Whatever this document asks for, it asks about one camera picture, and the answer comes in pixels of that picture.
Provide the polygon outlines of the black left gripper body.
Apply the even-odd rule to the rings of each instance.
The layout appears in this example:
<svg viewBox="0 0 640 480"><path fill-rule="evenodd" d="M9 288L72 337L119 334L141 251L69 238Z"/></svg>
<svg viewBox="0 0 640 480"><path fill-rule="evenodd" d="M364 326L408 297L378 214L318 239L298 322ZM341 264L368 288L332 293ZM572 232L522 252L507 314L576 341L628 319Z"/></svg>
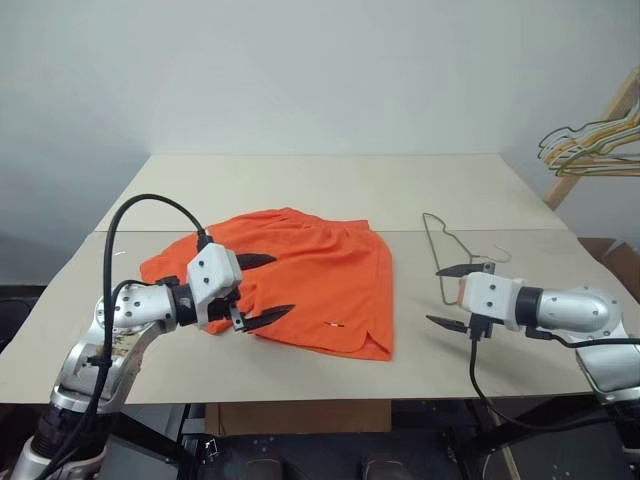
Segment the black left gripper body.
<svg viewBox="0 0 640 480"><path fill-rule="evenodd" d="M241 299L238 288L234 288L223 298L215 298L207 307L208 332L224 332L230 327L242 329L245 326L244 314L237 305Z"/></svg>

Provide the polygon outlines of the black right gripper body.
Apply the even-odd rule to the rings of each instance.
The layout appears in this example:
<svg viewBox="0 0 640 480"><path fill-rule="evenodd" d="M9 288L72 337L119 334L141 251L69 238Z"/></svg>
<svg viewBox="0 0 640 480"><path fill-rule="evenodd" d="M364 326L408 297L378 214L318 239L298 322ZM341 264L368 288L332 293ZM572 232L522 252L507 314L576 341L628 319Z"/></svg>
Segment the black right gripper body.
<svg viewBox="0 0 640 480"><path fill-rule="evenodd" d="M497 319L472 313L469 319L468 332L472 341L480 341L482 338L490 338L492 336L493 326L498 322Z"/></svg>

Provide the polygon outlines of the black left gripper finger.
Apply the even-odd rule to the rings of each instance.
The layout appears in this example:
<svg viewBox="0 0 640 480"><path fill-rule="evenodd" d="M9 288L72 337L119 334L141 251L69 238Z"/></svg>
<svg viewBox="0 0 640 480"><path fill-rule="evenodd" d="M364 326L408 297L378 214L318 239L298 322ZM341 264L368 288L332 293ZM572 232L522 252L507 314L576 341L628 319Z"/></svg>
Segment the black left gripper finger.
<svg viewBox="0 0 640 480"><path fill-rule="evenodd" d="M259 268L275 262L276 257L264 253L244 253L236 255L240 268Z"/></svg>
<svg viewBox="0 0 640 480"><path fill-rule="evenodd" d="M294 308L294 304L288 304L265 309L256 316L246 316L241 313L240 319L238 320L238 330L242 332L250 332L268 326L279 320Z"/></svg>

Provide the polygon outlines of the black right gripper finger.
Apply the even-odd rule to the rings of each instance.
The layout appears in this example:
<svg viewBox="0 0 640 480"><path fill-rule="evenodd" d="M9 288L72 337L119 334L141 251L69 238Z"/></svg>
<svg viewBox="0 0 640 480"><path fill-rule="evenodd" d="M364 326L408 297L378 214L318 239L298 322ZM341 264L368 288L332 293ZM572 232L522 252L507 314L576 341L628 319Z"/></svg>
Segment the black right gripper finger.
<svg viewBox="0 0 640 480"><path fill-rule="evenodd" d="M449 331L467 334L469 327L462 321L442 318L434 315L426 315L426 318L434 324Z"/></svg>
<svg viewBox="0 0 640 480"><path fill-rule="evenodd" d="M493 274L494 263L483 262L483 263L457 264L457 265L449 266L449 267L438 270L436 272L436 275L439 277L462 278L474 272Z"/></svg>

